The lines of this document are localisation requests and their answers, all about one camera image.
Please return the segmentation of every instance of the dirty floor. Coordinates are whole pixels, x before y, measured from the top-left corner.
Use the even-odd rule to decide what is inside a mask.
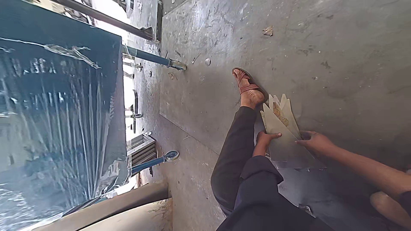
[[[150,2],[147,7],[155,6]],[[215,230],[224,219],[210,176],[239,107],[233,67],[247,69],[269,93],[285,93],[301,129],[401,170],[411,161],[411,2],[169,2],[162,42],[130,42],[188,65],[179,72],[142,61],[134,79],[139,128],[152,131],[161,152],[180,152],[149,179],[168,179],[175,230]],[[141,11],[133,17],[141,20]],[[268,26],[273,36],[262,34]],[[321,161],[324,171],[281,170],[280,192],[295,205],[309,205],[337,231],[399,229],[369,204],[376,188],[338,163]]]

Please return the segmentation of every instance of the metal rod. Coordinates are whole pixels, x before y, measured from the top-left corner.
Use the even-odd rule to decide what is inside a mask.
[[[106,14],[101,13],[98,10],[95,10],[87,5],[78,3],[74,0],[52,0],[53,2],[57,2],[65,7],[71,8],[73,10],[76,10],[78,12],[81,12],[83,14],[86,14],[90,17],[93,17],[97,20],[109,23],[113,26],[116,26],[118,28],[121,28],[125,31],[128,31],[134,35],[137,35],[139,37],[142,37],[147,40],[153,40],[153,34],[152,34],[152,28],[135,28],[134,26],[131,26],[127,23],[124,23],[120,20],[117,20],[115,18],[112,18]]]
[[[164,159],[164,156],[162,156],[160,158],[156,158],[156,159],[147,161],[145,163],[138,164],[138,165],[132,167],[132,174],[138,173],[138,172],[140,172],[140,171],[142,171],[146,168],[150,168],[150,167],[152,167],[156,164],[160,164],[160,163],[164,163],[164,162],[165,162],[165,159]]]
[[[129,46],[124,46],[123,45],[121,51],[124,54],[128,54],[128,55],[131,55],[131,56],[134,56],[134,57],[137,57],[137,58],[140,58],[140,59],[144,59],[144,60],[147,60],[147,61],[150,61],[150,62],[155,62],[155,63],[158,63],[158,64],[162,64],[162,65],[167,66],[167,67],[170,65],[170,60],[169,59],[166,59],[166,58],[163,58],[163,57],[160,57],[160,56],[157,56],[157,55],[153,55],[153,54],[141,51],[141,50],[137,50],[137,49],[129,47]]]

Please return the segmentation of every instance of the person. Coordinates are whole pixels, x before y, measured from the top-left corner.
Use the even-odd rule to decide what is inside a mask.
[[[271,140],[281,134],[259,132],[254,146],[255,108],[267,100],[267,94],[245,70],[234,68],[232,73],[239,87],[241,104],[211,176],[214,197],[226,215],[217,231],[333,230],[295,207],[278,192],[277,185],[284,179],[265,154]],[[389,201],[381,206],[382,210],[398,212],[399,206],[405,215],[411,213],[411,176],[339,148],[317,132],[305,131],[302,137],[303,140],[297,141],[299,145],[350,167],[398,203],[392,206],[392,201]]]

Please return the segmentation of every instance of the finger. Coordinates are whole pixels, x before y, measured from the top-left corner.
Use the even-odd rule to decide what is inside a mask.
[[[307,146],[308,145],[307,140],[297,140],[296,143],[301,145],[301,146]]]
[[[275,133],[275,134],[271,134],[271,135],[270,135],[270,138],[271,138],[271,139],[275,139],[275,138],[279,138],[279,137],[281,137],[281,136],[282,136],[281,133]]]

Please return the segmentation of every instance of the sandal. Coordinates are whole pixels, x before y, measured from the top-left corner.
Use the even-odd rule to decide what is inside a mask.
[[[234,72],[235,69],[238,69],[238,70],[242,71],[242,74],[238,76],[238,75]],[[240,95],[241,95],[242,93],[246,92],[246,91],[249,91],[249,90],[257,90],[257,91],[263,93],[263,95],[264,95],[264,101],[263,101],[263,103],[268,100],[268,93],[267,93],[264,89],[262,89],[261,87],[257,86],[257,83],[255,82],[255,80],[251,77],[251,75],[250,75],[247,71],[245,71],[245,70],[243,70],[243,69],[241,69],[241,68],[239,68],[239,67],[235,67],[235,68],[233,68],[233,70],[231,71],[231,73],[232,73],[233,75],[234,75],[234,74],[237,75],[237,77],[238,77],[238,88],[240,89]],[[245,79],[248,79],[249,85],[240,87],[240,82],[241,82],[241,80],[244,79],[244,78],[245,78]]]

